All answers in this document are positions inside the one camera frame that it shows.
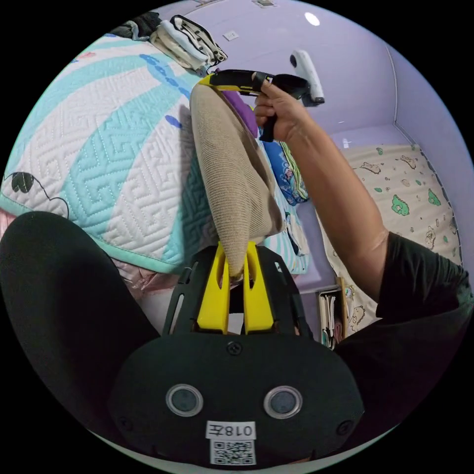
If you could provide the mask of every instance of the beige knit fabric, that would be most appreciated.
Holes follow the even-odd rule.
[[[190,99],[197,158],[209,207],[229,261],[239,278],[249,241],[283,229],[266,157],[224,96],[197,84]]]

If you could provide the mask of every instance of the qr code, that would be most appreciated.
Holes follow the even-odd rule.
[[[224,465],[257,464],[253,441],[211,440],[211,463]]]

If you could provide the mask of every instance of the label sticker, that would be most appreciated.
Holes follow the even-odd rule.
[[[206,426],[206,438],[234,441],[247,441],[257,439],[254,421],[226,422],[208,421]]]
[[[248,441],[211,439],[210,442],[211,464],[220,466],[253,466],[257,464],[252,439]]]

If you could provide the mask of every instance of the hand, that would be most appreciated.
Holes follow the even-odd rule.
[[[277,86],[264,81],[261,94],[255,99],[255,118],[263,127],[268,117],[277,115],[273,136],[279,142],[288,142],[304,121],[311,120],[303,104]]]

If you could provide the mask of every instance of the black handle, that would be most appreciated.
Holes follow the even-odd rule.
[[[278,117],[276,115],[267,118],[267,123],[263,127],[262,136],[260,137],[262,142],[272,142],[274,140],[273,128],[275,127],[277,118]]]

